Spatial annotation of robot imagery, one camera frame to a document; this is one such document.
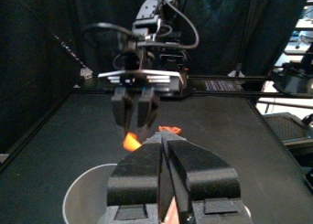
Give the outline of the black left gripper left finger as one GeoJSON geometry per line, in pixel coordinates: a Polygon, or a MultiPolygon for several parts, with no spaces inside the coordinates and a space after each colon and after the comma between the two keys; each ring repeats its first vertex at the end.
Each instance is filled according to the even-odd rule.
{"type": "Polygon", "coordinates": [[[100,224],[160,224],[160,133],[118,163],[108,181],[108,210],[100,224]]]}

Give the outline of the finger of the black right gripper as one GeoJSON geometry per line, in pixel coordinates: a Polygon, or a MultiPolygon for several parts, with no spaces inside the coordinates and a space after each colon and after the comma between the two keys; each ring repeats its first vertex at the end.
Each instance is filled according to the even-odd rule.
{"type": "Polygon", "coordinates": [[[134,112],[134,98],[125,87],[116,89],[112,105],[117,125],[129,130],[134,112]]]}
{"type": "Polygon", "coordinates": [[[138,100],[137,128],[141,136],[145,136],[149,133],[157,117],[160,102],[161,99],[154,89],[145,89],[138,100]]]}

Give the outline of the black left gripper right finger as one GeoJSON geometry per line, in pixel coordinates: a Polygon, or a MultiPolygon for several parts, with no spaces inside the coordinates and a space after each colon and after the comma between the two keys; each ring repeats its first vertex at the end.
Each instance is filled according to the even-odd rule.
{"type": "Polygon", "coordinates": [[[236,169],[204,147],[162,132],[180,224],[252,224],[236,169]]]}

